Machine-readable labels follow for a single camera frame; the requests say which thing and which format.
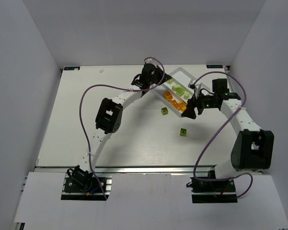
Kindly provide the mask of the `pale green small lego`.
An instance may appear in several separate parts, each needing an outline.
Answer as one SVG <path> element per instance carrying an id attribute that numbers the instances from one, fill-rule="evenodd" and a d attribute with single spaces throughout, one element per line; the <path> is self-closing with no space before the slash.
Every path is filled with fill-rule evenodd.
<path id="1" fill-rule="evenodd" d="M 186 92 L 185 94 L 184 94 L 184 99 L 188 99 L 190 97 L 190 94 L 188 93 L 188 92 Z"/>

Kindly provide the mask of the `pale green double lego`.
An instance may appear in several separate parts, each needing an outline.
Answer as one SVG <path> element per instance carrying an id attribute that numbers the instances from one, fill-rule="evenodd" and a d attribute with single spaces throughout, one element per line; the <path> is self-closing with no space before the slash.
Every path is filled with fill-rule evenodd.
<path id="1" fill-rule="evenodd" d="M 178 88 L 178 89 L 176 90 L 176 94 L 177 94 L 178 96 L 182 96 L 182 95 L 185 94 L 185 90 L 184 90 L 183 88 Z"/>

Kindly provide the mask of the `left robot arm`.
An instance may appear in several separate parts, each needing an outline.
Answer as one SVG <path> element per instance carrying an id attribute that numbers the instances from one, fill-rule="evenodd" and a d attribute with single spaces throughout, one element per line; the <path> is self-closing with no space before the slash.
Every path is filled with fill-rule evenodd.
<path id="1" fill-rule="evenodd" d="M 132 80 L 132 86 L 137 86 L 138 89 L 123 89 L 115 86 L 98 84 L 90 86 L 84 91 L 79 105 L 79 112 L 82 111 L 82 103 L 86 93 L 94 87 L 108 87 L 123 91 L 123 93 L 112 99 L 104 98 L 101 101 L 95 119 L 96 124 L 92 138 L 88 137 L 83 121 L 80 121 L 88 144 L 88 165 L 91 172 L 95 171 L 97 159 L 100 156 L 105 143 L 110 139 L 113 133 L 118 131 L 121 125 L 123 110 L 133 102 L 142 98 L 148 91 L 171 78 L 170 75 L 166 74 L 162 64 L 156 65 L 152 60 L 154 59 L 147 58 L 142 72 L 136 75 Z"/>

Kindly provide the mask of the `orange sloped lego brick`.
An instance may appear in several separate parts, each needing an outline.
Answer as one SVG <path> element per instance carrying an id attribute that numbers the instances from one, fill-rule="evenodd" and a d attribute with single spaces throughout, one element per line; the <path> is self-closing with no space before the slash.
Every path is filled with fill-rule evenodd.
<path id="1" fill-rule="evenodd" d="M 184 111 L 186 110 L 186 108 L 187 108 L 187 104 L 186 104 L 184 101 L 180 101 L 180 102 L 178 103 L 178 105 L 180 106 L 180 110 L 181 110 L 182 112 L 184 112 Z"/>

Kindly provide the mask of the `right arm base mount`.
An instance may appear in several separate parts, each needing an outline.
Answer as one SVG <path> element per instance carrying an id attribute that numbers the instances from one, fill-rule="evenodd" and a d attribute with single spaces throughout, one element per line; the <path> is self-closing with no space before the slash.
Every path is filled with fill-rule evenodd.
<path id="1" fill-rule="evenodd" d="M 190 177 L 186 184 L 191 189 L 193 204 L 237 203 L 236 188 L 233 181 L 207 182 Z"/>

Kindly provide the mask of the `orange rounded lego block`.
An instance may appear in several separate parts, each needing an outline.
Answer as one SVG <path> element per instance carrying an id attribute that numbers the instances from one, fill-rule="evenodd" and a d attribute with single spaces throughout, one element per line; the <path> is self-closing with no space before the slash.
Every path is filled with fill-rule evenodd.
<path id="1" fill-rule="evenodd" d="M 163 92 L 163 97 L 167 100 L 167 101 L 171 101 L 173 99 L 172 94 L 170 93 L 170 91 L 165 91 Z"/>

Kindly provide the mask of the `lime green lego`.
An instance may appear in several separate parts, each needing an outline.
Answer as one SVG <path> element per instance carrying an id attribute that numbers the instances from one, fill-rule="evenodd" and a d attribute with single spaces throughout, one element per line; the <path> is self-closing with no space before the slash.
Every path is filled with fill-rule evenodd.
<path id="1" fill-rule="evenodd" d="M 187 129 L 185 129 L 185 128 L 181 128 L 180 129 L 180 136 L 186 136 L 187 135 Z"/>

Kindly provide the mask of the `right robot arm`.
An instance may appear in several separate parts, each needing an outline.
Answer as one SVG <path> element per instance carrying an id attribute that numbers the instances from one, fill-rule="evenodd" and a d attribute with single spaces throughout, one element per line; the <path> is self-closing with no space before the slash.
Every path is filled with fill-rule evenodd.
<path id="1" fill-rule="evenodd" d="M 216 165 L 208 172 L 206 181 L 225 181 L 253 170 L 269 169 L 272 161 L 274 134 L 263 130 L 243 107 L 241 97 L 230 92 L 226 79 L 212 81 L 213 89 L 207 95 L 199 85 L 193 87 L 194 94 L 187 101 L 183 117 L 195 119 L 204 109 L 217 108 L 231 124 L 236 133 L 236 141 L 229 160 Z"/>

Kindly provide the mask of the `pale green sloped lego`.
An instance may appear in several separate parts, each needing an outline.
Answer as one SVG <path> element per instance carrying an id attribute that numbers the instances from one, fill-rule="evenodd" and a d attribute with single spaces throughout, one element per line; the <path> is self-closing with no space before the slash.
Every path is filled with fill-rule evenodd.
<path id="1" fill-rule="evenodd" d="M 180 88 L 180 84 L 176 84 L 172 86 L 173 91 L 177 91 Z"/>

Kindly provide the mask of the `orange long lego brick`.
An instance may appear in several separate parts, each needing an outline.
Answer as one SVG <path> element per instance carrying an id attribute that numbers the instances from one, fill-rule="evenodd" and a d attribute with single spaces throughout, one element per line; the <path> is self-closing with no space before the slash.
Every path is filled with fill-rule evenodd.
<path id="1" fill-rule="evenodd" d="M 177 110 L 180 110 L 180 105 L 177 103 L 176 100 L 171 100 L 170 104 Z"/>

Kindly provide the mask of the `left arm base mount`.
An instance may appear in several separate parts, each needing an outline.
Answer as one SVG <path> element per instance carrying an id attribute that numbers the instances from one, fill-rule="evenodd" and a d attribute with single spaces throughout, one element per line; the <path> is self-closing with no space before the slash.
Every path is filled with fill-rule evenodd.
<path id="1" fill-rule="evenodd" d="M 94 177 L 80 166 L 69 168 L 63 182 L 61 200 L 106 201 L 110 193 L 110 179 Z"/>

